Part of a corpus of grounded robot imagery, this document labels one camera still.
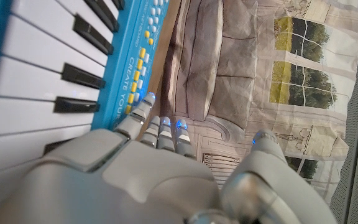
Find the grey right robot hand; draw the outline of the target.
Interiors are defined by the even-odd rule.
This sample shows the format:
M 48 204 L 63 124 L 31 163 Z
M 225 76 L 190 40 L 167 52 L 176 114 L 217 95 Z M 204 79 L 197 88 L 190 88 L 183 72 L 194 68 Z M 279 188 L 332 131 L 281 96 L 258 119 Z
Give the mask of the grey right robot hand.
M 219 186 L 193 154 L 184 120 L 149 113 L 147 94 L 113 130 L 48 153 L 0 204 L 0 223 L 334 223 L 288 163 L 273 132 Z

